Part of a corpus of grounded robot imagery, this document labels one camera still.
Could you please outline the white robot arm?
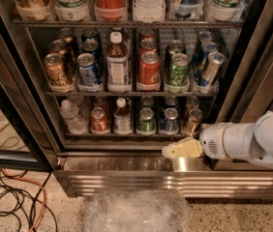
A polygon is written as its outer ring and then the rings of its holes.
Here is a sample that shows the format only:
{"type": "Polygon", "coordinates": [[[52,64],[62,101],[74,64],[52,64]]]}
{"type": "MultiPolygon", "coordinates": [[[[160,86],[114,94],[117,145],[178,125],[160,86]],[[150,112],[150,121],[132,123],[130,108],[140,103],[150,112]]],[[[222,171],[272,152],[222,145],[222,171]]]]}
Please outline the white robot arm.
{"type": "Polygon", "coordinates": [[[199,139],[188,136],[162,149],[170,160],[196,159],[202,153],[213,160],[244,160],[273,170],[273,112],[255,123],[206,124],[199,139]]]}

